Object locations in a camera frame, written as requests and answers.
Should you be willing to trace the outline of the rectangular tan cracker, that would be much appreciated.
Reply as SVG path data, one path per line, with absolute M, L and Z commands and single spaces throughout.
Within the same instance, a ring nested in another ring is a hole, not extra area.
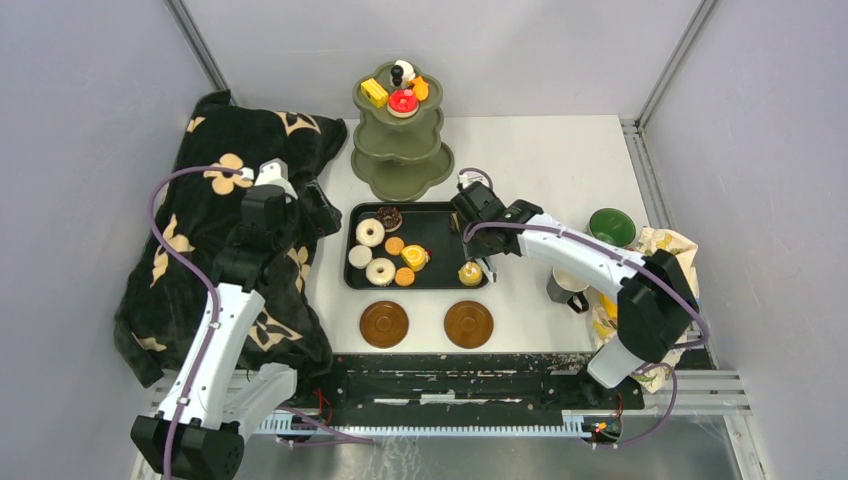
M 450 214 L 450 225 L 454 232 L 460 233 L 462 231 L 461 221 L 457 212 L 452 212 Z

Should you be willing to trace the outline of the yellow cream cupcake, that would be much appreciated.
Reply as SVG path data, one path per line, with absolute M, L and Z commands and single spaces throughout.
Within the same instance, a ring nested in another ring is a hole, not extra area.
M 478 263 L 468 261 L 459 269 L 458 278 L 464 286 L 473 287 L 482 282 L 484 274 Z

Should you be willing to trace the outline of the yellow layered cake slice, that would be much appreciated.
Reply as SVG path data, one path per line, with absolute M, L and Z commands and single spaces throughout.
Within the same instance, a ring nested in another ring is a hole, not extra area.
M 390 98 L 389 92 L 373 77 L 360 83 L 361 94 L 376 108 L 383 108 Z

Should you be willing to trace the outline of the white cake block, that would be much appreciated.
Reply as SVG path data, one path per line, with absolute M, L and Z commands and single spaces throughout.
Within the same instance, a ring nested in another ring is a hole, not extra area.
M 405 60 L 397 60 L 390 68 L 390 82 L 393 87 L 406 89 L 417 77 L 414 67 Z

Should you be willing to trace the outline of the steel tongs white handle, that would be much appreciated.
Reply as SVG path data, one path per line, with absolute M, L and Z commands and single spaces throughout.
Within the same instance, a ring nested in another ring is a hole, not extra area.
M 475 258 L 471 257 L 471 250 L 470 250 L 470 247 L 468 246 L 468 243 L 465 241 L 465 236 L 470 231 L 471 226 L 472 226 L 472 222 L 469 222 L 469 221 L 463 219 L 460 216 L 459 213 L 458 213 L 458 216 L 460 218 L 461 226 L 462 226 L 462 231 L 458 234 L 460 235 L 460 239 L 463 242 L 463 252 L 466 254 L 467 259 L 469 261 L 474 261 L 481 266 L 484 277 L 487 279 L 487 281 L 489 283 L 495 283 L 497 281 L 497 269 L 495 268 L 494 264 L 490 261 L 490 259 L 488 257 L 475 257 Z

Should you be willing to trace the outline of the chocolate sprinkle donut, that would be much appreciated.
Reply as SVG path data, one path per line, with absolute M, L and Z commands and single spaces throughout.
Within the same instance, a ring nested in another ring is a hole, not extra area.
M 401 212 L 393 206 L 380 207 L 375 213 L 375 219 L 381 223 L 386 233 L 398 230 L 403 223 Z

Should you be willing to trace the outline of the red glazed donut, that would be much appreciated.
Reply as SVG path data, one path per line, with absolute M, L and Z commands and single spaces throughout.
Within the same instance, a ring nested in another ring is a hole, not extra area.
M 420 108 L 420 101 L 412 89 L 402 89 L 393 92 L 387 102 L 388 113 L 398 119 L 410 118 Z

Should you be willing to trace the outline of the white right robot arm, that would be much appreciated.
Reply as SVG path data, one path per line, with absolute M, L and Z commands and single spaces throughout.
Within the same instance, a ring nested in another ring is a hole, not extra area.
M 618 385 L 645 364 L 658 364 L 691 324 L 708 328 L 678 259 L 659 249 L 650 255 L 614 247 L 557 221 L 525 200 L 506 206 L 480 180 L 461 179 L 451 204 L 464 252 L 494 282 L 495 255 L 516 255 L 560 269 L 615 302 L 618 329 L 590 359 L 577 382 L 580 400 L 602 408 Z

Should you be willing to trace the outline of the orange fish-shaped pastry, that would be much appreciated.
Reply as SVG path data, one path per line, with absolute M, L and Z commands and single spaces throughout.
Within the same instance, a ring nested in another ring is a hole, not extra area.
M 429 83 L 424 79 L 422 75 L 419 75 L 413 78 L 410 81 L 412 86 L 413 94 L 419 103 L 423 103 L 429 97 Z

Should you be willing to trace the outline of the yellow swirl roll cake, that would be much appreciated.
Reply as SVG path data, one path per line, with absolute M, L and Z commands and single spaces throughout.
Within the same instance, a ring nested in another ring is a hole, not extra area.
M 401 257 L 413 272 L 421 271 L 430 260 L 428 251 L 417 244 L 405 246 L 401 250 Z

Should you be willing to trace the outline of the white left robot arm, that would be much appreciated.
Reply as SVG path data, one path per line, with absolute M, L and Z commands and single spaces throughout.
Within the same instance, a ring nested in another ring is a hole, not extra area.
M 280 159 L 259 169 L 229 168 L 251 181 L 241 201 L 240 220 L 203 271 L 178 252 L 157 226 L 156 198 L 148 200 L 150 229 L 165 253 L 190 270 L 207 290 L 197 333 L 168 394 L 153 416 L 138 416 L 131 439 L 164 479 L 231 479 L 245 445 L 261 423 L 282 405 L 307 404 L 314 379 L 286 364 L 262 366 L 255 379 L 228 397 L 231 377 L 266 293 L 284 282 L 304 287 L 301 274 L 287 275 L 284 260 L 300 242 L 305 211 Z

